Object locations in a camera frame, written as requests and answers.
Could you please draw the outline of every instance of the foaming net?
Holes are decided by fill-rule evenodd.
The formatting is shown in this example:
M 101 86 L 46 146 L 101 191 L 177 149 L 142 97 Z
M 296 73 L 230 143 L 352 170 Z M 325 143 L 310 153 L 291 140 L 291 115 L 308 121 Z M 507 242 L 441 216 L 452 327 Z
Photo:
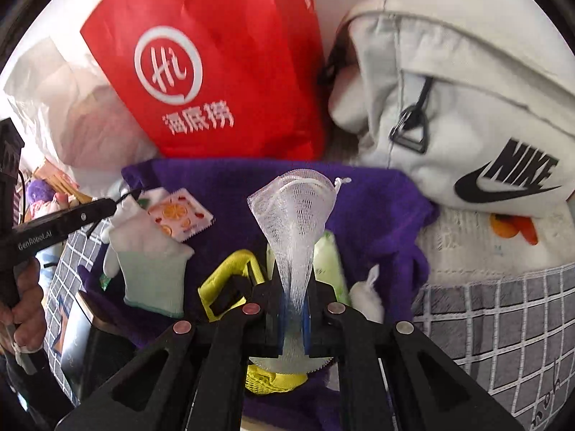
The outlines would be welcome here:
M 315 170 L 294 170 L 277 177 L 248 198 L 248 205 L 274 251 L 286 297 L 284 353 L 279 358 L 251 358 L 257 366 L 283 374 L 321 368 L 329 358 L 304 354 L 302 319 L 313 264 L 313 247 L 334 209 L 335 185 Z

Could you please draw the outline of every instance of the nike bag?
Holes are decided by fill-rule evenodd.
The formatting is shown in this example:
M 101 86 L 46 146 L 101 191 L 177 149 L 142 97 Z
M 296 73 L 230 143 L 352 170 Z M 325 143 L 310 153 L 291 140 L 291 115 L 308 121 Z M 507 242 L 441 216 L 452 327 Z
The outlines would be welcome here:
M 102 0 L 81 33 L 166 157 L 323 151 L 312 0 Z
M 361 165 L 450 207 L 544 216 L 575 189 L 575 89 L 456 24 L 369 1 L 341 24 L 330 115 Z

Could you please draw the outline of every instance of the red bag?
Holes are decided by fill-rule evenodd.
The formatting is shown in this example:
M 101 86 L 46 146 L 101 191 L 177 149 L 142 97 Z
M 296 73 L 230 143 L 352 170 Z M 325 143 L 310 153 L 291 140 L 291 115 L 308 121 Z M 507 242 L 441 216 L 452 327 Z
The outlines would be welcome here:
M 81 33 L 167 157 L 323 151 L 312 0 L 103 0 Z

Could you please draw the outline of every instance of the screw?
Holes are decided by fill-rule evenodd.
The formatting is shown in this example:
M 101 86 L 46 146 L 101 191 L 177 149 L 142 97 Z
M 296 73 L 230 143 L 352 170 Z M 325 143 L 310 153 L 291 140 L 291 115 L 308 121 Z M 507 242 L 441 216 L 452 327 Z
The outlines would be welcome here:
M 331 314 L 341 314 L 346 310 L 346 305 L 339 302 L 333 302 L 327 305 L 327 310 Z
M 261 308 L 257 303 L 246 303 L 241 310 L 244 314 L 254 315 L 260 312 Z
M 174 332 L 177 334 L 187 334 L 189 331 L 192 330 L 192 324 L 188 321 L 178 321 L 174 324 Z
M 408 321 L 400 321 L 400 322 L 398 322 L 398 323 L 397 323 L 397 326 L 396 326 L 396 329 L 397 329 L 397 331 L 398 331 L 400 334 L 403 334 L 403 335 L 413 334 L 413 331 L 414 331 L 413 324 L 411 324 L 411 323 L 408 322 Z

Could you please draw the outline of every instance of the purple plush toy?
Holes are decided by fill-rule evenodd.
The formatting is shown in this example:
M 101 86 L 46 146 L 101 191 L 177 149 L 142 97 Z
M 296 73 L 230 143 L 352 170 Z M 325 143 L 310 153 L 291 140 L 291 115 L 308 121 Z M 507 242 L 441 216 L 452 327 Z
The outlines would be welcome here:
M 34 180 L 26 188 L 26 200 L 28 205 L 36 201 L 50 202 L 56 191 L 44 180 Z

